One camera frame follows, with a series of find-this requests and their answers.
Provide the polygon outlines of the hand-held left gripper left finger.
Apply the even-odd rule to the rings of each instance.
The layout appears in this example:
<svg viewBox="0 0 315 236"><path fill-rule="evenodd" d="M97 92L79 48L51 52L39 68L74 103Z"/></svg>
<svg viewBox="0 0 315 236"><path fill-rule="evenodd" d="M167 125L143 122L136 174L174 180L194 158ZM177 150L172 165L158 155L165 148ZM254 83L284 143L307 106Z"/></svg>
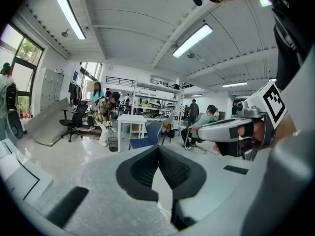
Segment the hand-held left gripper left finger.
<svg viewBox="0 0 315 236"><path fill-rule="evenodd" d="M34 207L43 216L75 186L88 194L65 226L76 236L169 236L177 229L162 215L156 202L130 197L116 181L116 170L125 160L143 152L133 149L96 159L53 184Z"/></svg>

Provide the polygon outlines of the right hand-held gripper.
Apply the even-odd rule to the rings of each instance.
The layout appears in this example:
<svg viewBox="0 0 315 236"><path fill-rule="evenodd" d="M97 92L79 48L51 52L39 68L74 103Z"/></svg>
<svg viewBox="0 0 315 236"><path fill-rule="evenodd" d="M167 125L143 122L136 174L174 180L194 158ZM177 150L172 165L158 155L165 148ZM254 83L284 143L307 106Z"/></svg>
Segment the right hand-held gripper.
<svg viewBox="0 0 315 236"><path fill-rule="evenodd" d="M237 105L231 119L220 120L199 127L197 136L204 141L216 142L221 155L254 160L257 152L273 142L277 126L287 112L281 93L274 82L268 82L248 99ZM238 126L263 121L264 141L259 144L252 138L238 135Z"/></svg>

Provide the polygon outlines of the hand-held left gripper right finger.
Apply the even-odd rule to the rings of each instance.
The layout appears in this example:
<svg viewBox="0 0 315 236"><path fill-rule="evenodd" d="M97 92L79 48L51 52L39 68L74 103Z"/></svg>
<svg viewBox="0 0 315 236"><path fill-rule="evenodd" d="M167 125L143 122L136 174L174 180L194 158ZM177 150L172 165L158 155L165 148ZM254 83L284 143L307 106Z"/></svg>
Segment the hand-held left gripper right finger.
<svg viewBox="0 0 315 236"><path fill-rule="evenodd" d="M257 161L159 146L158 165L172 190L174 231L240 231L257 188Z"/></svg>

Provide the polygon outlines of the person's right forearm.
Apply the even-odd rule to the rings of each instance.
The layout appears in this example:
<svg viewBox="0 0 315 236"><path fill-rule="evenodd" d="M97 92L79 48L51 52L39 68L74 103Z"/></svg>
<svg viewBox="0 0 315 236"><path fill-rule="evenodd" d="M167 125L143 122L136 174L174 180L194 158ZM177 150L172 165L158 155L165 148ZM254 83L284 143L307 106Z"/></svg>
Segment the person's right forearm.
<svg viewBox="0 0 315 236"><path fill-rule="evenodd" d="M296 132L296 127L289 114L285 115L277 126L276 133L270 147L274 147L281 139L291 137Z"/></svg>

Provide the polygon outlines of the white table with black lines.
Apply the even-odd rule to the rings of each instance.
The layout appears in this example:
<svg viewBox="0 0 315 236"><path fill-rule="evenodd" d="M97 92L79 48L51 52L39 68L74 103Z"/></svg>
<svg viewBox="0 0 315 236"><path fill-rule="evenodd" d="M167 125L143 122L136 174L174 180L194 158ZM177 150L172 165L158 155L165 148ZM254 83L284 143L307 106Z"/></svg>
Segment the white table with black lines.
<svg viewBox="0 0 315 236"><path fill-rule="evenodd" d="M0 141L0 179L14 197L34 205L52 176L28 160L9 139Z"/></svg>

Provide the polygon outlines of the person's right hand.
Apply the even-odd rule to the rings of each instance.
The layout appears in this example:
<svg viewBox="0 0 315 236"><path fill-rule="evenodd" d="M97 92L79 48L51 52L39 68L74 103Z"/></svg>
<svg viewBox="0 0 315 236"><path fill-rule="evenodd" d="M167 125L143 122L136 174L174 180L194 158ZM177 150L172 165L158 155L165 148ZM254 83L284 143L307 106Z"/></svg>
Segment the person's right hand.
<svg viewBox="0 0 315 236"><path fill-rule="evenodd" d="M252 138L261 144L264 141L265 126L263 121L250 122L238 126L238 135L242 138Z"/></svg>

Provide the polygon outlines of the orange chair with black legs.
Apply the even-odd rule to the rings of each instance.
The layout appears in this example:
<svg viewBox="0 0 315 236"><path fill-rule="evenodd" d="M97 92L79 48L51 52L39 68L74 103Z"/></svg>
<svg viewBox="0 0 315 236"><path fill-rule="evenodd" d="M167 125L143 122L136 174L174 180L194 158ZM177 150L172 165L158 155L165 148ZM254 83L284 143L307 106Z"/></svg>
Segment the orange chair with black legs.
<svg viewBox="0 0 315 236"><path fill-rule="evenodd" d="M161 143L162 145L166 137L168 137L169 142L171 142L171 139L174 138L175 136L175 131L172 128L174 120L175 120L174 116L169 116L163 121L162 132L161 132L161 136L163 138L162 143Z"/></svg>

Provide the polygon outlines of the black mesh wastebasket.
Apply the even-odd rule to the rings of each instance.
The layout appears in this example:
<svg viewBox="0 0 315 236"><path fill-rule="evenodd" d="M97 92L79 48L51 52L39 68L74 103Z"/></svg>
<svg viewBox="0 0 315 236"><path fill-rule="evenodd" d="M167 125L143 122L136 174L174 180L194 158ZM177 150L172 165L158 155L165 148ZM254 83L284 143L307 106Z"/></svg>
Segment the black mesh wastebasket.
<svg viewBox="0 0 315 236"><path fill-rule="evenodd" d="M108 138L108 146L111 152L118 151L118 138L117 137L109 137Z"/></svg>

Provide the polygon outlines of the long ceiling light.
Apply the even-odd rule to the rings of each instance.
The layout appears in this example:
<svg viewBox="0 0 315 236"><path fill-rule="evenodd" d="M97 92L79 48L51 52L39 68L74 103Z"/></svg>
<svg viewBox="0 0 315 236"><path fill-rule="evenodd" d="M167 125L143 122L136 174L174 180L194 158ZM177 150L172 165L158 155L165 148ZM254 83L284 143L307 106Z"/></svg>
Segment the long ceiling light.
<svg viewBox="0 0 315 236"><path fill-rule="evenodd" d="M237 87L237 86L246 86L247 82L239 82L239 83L231 83L231 84L225 84L222 85L223 88L230 88L230 87Z"/></svg>
<svg viewBox="0 0 315 236"><path fill-rule="evenodd" d="M81 29L78 23L78 20L75 17L75 14L73 12L73 9L71 7L69 0L57 0L57 3L60 9L62 10L64 16L66 17L66 20L68 21L72 30L74 31L75 35L77 36L77 38L79 40L86 39L86 36L83 33L83 30Z"/></svg>
<svg viewBox="0 0 315 236"><path fill-rule="evenodd" d="M195 33L186 39L174 52L173 56L179 58L182 54L188 51L192 46L200 42L213 32L208 24L202 25Z"/></svg>

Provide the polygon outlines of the blue chair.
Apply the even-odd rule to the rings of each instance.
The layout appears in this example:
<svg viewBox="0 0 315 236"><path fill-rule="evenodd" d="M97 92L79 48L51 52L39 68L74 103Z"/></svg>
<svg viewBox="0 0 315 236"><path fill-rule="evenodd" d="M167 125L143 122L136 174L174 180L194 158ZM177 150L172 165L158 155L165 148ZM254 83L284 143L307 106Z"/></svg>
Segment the blue chair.
<svg viewBox="0 0 315 236"><path fill-rule="evenodd" d="M137 149L147 146L157 146L161 135L162 122L153 121L146 126L147 137L139 139L130 139L128 149Z"/></svg>

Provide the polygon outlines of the white storage rack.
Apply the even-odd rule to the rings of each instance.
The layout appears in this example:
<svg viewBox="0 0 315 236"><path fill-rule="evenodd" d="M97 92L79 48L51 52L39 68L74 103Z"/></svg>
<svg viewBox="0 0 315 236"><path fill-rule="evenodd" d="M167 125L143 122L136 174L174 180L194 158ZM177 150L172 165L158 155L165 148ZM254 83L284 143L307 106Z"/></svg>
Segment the white storage rack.
<svg viewBox="0 0 315 236"><path fill-rule="evenodd" d="M173 117L174 124L179 124L183 114L183 89L175 85L166 87L161 84L135 82L131 113L142 115L147 121L164 120Z"/></svg>

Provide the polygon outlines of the black office chair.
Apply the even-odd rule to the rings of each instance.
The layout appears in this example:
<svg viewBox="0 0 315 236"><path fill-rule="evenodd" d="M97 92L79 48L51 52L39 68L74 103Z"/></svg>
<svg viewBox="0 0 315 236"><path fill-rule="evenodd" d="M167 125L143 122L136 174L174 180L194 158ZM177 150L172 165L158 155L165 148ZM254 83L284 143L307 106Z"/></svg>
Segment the black office chair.
<svg viewBox="0 0 315 236"><path fill-rule="evenodd" d="M67 118L67 112L69 112L69 110L62 109L64 119L60 119L59 122L62 126L67 127L67 131L60 135L61 138L69 134L69 143L71 142L73 134L76 134L80 136L80 138L83 138L83 135L77 130L77 128L83 125L83 116L87 109L88 105L78 105L76 110L71 112L73 114L72 119Z"/></svg>

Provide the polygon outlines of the white side table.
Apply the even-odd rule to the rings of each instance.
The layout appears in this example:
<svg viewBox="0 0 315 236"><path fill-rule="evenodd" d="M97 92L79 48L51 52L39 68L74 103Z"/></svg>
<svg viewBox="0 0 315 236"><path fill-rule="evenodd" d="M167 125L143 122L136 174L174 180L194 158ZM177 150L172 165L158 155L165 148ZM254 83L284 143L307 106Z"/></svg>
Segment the white side table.
<svg viewBox="0 0 315 236"><path fill-rule="evenodd" d="M123 124L138 124L140 131L138 132L139 138L144 138L145 136L145 126L146 119L140 115L127 115L123 114L117 119L118 129L117 129L117 138L118 138L118 152L121 152L121 139L122 139L122 125Z"/></svg>

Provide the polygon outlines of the grey leaning panel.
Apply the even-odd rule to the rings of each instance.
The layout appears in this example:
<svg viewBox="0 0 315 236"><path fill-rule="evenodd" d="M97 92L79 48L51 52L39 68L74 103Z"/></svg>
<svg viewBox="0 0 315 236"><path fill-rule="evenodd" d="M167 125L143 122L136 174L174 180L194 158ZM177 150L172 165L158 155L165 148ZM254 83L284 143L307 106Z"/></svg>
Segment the grey leaning panel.
<svg viewBox="0 0 315 236"><path fill-rule="evenodd" d="M68 98L55 101L48 108L31 118L24 128L27 134L36 142L45 146L53 146L60 138L61 134L67 131L67 127L60 124L67 110L67 118L71 119L73 108L70 107Z"/></svg>

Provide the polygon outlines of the person's black jacket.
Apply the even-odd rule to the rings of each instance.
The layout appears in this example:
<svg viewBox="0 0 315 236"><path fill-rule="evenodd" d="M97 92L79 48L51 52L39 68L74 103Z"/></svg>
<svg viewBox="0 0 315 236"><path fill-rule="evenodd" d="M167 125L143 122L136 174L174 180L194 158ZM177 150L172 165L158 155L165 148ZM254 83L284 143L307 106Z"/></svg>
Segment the person's black jacket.
<svg viewBox="0 0 315 236"><path fill-rule="evenodd" d="M276 85L284 90L315 43L315 23L312 23L308 6L295 1L272 0L272 12L278 48Z"/></svg>

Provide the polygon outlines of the clothes rack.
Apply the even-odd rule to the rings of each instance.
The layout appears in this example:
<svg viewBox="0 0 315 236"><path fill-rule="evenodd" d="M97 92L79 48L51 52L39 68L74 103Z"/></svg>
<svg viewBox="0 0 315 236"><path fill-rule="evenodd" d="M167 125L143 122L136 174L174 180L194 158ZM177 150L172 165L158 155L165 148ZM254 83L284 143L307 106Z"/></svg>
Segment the clothes rack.
<svg viewBox="0 0 315 236"><path fill-rule="evenodd" d="M82 99L81 88L78 84L70 82L68 92L70 93L70 106L77 106Z"/></svg>

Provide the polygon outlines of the grey lockers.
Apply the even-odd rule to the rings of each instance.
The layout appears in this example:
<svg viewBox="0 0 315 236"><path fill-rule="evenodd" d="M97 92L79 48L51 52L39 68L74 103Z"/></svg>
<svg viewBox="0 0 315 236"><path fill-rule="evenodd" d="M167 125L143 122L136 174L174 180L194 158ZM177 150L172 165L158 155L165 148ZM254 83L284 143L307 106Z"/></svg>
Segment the grey lockers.
<svg viewBox="0 0 315 236"><path fill-rule="evenodd" d="M64 75L47 68L42 69L40 75L43 78L40 84L39 111L42 112L60 100Z"/></svg>

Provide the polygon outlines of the narrow black-framed window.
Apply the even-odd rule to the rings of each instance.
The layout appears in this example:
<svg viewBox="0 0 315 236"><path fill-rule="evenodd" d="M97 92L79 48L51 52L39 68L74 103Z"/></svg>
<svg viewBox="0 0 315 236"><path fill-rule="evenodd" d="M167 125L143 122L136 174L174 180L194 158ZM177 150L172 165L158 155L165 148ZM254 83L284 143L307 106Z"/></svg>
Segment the narrow black-framed window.
<svg viewBox="0 0 315 236"><path fill-rule="evenodd" d="M102 71L102 63L98 62L81 62L80 73L83 81L99 81Z"/></svg>

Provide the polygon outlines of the large black-framed window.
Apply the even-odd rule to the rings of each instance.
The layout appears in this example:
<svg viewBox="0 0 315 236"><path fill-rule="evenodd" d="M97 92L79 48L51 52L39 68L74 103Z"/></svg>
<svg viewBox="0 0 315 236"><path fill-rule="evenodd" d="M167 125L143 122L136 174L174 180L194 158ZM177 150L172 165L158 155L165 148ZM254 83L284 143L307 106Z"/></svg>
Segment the large black-framed window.
<svg viewBox="0 0 315 236"><path fill-rule="evenodd" d="M17 86L17 109L21 118L31 113L32 89L35 74L44 49L14 25L8 24L0 36L0 69L4 63L12 67Z"/></svg>

